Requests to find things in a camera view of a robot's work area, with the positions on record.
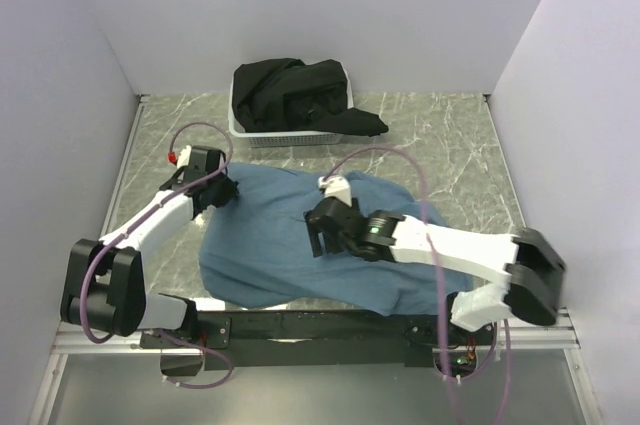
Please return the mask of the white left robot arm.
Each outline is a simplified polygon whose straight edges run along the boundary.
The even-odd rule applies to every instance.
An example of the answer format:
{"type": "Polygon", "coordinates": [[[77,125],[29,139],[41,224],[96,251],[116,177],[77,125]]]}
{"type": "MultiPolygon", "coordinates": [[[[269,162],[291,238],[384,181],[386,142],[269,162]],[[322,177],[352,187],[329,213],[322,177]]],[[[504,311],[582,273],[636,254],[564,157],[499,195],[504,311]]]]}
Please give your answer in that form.
{"type": "Polygon", "coordinates": [[[176,171],[134,217],[98,240],[71,248],[60,304],[61,320],[108,336],[164,330],[176,346],[200,338],[193,300],[146,291],[144,262],[204,211],[238,196],[226,172],[228,157],[210,147],[171,153],[176,171]]]}

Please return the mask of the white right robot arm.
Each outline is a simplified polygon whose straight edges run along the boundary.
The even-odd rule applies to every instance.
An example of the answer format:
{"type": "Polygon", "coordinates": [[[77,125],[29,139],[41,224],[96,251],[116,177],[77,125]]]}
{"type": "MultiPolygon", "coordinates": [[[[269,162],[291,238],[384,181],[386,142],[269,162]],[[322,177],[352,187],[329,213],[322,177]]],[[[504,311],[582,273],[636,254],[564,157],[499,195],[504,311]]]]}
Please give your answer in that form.
{"type": "Polygon", "coordinates": [[[511,317],[540,327],[557,322],[566,265],[535,229],[482,234],[390,211],[364,216],[355,203],[335,197],[304,218],[314,256],[348,251],[367,261],[441,264],[484,280],[484,286],[451,299],[439,319],[440,335],[449,343],[460,344],[482,326],[511,317]]]}

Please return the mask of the white plastic basket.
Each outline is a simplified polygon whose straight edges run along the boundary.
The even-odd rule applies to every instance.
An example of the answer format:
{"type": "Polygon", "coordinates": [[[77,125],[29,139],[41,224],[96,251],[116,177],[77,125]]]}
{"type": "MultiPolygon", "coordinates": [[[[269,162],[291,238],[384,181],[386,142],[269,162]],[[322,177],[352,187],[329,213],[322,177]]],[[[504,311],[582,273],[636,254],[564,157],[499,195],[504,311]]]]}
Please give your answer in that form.
{"type": "Polygon", "coordinates": [[[232,107],[234,80],[229,86],[228,128],[231,136],[244,140],[252,148],[325,146],[341,142],[344,134],[319,131],[246,132],[236,119],[232,107]]]}

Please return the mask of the black cloth in basket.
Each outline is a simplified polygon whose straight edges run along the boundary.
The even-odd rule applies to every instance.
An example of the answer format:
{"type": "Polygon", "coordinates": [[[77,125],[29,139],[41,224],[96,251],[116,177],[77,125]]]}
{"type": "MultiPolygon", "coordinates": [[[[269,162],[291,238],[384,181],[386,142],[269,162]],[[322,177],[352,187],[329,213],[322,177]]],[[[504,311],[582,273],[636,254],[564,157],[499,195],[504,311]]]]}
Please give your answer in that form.
{"type": "Polygon", "coordinates": [[[373,137],[389,131],[379,115],[349,105],[350,81],[333,59],[280,58],[243,64],[233,74],[231,108],[249,133],[314,131],[373,137]]]}

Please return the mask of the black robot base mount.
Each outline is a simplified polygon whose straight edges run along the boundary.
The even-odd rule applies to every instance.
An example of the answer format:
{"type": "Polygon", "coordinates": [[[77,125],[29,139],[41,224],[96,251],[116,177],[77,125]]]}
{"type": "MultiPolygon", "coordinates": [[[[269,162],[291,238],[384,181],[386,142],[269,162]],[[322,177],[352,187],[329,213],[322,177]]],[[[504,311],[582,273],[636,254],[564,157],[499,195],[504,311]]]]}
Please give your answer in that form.
{"type": "Polygon", "coordinates": [[[191,334],[146,332],[172,377],[236,367],[401,364],[431,367],[439,349],[434,315],[363,310],[201,312],[191,334]]]}

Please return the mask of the aluminium frame rail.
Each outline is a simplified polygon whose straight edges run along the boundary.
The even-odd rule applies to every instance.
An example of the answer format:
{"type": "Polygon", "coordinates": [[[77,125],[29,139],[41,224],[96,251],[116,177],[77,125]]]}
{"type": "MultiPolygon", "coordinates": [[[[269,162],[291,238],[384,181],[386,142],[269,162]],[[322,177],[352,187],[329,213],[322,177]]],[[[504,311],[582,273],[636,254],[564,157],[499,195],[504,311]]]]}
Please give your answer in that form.
{"type": "MultiPolygon", "coordinates": [[[[144,95],[126,146],[120,175],[104,227],[112,230],[127,213],[143,203],[167,166],[159,158],[174,133],[183,139],[215,142],[216,135],[200,125],[208,119],[228,123],[227,93],[144,95]]],[[[488,102],[479,93],[364,92],[355,105],[376,113],[389,125],[388,140],[422,164],[436,189],[435,201],[447,219],[473,231],[504,232],[524,220],[510,181],[488,102]]],[[[201,217],[172,238],[145,272],[154,292],[183,294],[207,312],[228,314],[234,306],[209,297],[199,275],[196,248],[208,224],[201,217]]],[[[56,370],[45,388],[47,402],[40,418],[50,424],[74,423],[84,404],[71,387],[79,364],[88,358],[122,364],[147,359],[140,338],[115,338],[104,345],[91,343],[83,332],[61,325],[53,346],[56,370]]],[[[512,323],[500,345],[513,347],[512,389],[504,419],[511,424],[599,424],[598,408],[586,364],[568,313],[548,330],[512,323]]],[[[425,405],[410,407],[403,398],[443,396],[444,388],[431,369],[400,365],[277,367],[276,390],[290,393],[294,384],[317,393],[331,380],[344,383],[340,401],[353,405],[357,395],[389,398],[406,421],[426,424],[449,421],[447,410],[431,416],[425,405]]]]}

